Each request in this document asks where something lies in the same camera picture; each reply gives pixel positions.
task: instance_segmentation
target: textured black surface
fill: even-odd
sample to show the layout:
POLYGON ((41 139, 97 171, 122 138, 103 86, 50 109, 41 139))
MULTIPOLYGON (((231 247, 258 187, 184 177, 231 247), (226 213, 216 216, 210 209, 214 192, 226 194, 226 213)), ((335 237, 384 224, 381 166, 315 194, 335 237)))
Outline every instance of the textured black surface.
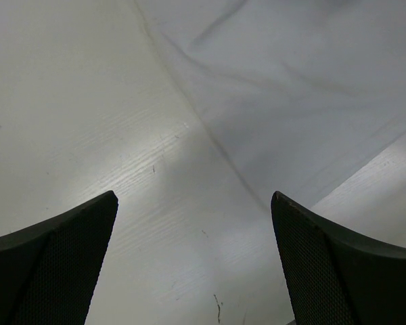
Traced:
POLYGON ((0 324, 84 324, 117 206, 108 192, 0 238, 0 324), (12 259, 26 259, 25 269, 9 270, 12 259))
POLYGON ((353 232, 279 192, 272 215, 298 325, 406 325, 406 248, 353 232))

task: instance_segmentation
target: scratch mark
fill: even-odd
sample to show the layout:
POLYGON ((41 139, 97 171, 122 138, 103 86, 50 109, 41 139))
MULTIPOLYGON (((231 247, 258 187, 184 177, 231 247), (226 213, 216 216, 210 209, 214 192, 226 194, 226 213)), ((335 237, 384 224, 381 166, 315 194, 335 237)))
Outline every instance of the scratch mark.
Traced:
POLYGON ((221 324, 221 306, 219 305, 219 302, 218 302, 218 298, 217 298, 217 295, 214 295, 214 297, 215 297, 215 301, 217 302, 217 306, 218 306, 218 324, 221 324))

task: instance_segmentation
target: fabric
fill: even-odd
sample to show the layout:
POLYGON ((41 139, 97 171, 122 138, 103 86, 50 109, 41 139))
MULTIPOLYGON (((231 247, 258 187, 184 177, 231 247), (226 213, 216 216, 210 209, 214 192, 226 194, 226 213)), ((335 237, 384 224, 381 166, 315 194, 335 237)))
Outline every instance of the fabric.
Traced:
POLYGON ((406 132, 406 0, 137 4, 263 202, 281 190, 311 206, 406 132))

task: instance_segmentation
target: scratched surface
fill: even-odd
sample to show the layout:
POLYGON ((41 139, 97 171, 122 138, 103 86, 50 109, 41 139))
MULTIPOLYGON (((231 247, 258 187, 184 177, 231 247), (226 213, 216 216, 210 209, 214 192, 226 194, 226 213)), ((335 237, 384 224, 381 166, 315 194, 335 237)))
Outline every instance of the scratched surface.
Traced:
MULTIPOLYGON (((315 210, 406 244, 406 140, 358 175, 315 210)), ((120 207, 87 324, 293 319, 269 212, 212 144, 132 7, 0 1, 0 235, 109 189, 120 207)))

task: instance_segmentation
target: white cloth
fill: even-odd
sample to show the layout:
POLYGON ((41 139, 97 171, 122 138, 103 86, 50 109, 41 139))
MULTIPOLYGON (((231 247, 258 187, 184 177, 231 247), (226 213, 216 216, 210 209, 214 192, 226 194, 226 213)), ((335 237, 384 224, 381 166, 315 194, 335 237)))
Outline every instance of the white cloth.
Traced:
POLYGON ((311 206, 406 132, 406 0, 137 0, 264 202, 311 206))

